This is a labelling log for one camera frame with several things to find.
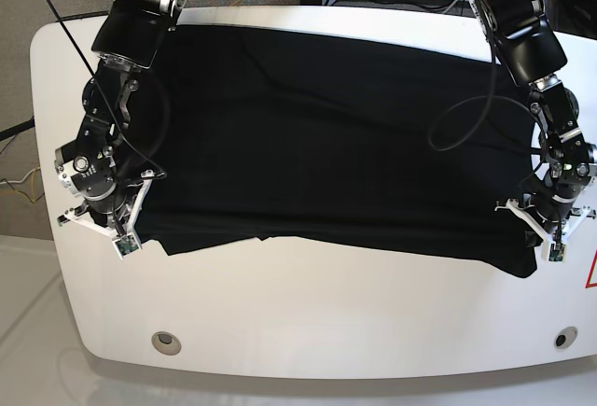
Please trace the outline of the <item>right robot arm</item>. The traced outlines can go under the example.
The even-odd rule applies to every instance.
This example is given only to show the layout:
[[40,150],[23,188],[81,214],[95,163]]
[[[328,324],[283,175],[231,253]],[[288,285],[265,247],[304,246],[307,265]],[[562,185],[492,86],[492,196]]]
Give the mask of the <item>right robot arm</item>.
[[60,224],[76,222],[136,246],[134,225],[155,179],[153,162],[166,134],[170,102],[150,68],[187,0],[114,0],[91,49],[99,62],[82,93],[84,118],[76,138],[59,147],[55,169],[82,203]]

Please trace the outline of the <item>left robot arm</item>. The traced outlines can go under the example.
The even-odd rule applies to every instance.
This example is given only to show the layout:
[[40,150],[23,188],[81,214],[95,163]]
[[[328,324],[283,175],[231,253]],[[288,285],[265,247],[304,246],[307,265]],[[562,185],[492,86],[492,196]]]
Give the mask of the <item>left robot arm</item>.
[[528,89],[524,111],[539,128],[538,166],[522,200],[502,208],[523,220],[541,239],[542,257],[563,261],[569,238],[592,215],[577,208],[578,196],[596,178],[596,146],[585,140],[573,98],[556,73],[567,58],[552,31],[543,0],[468,0],[491,50],[492,66],[503,65],[515,84]]

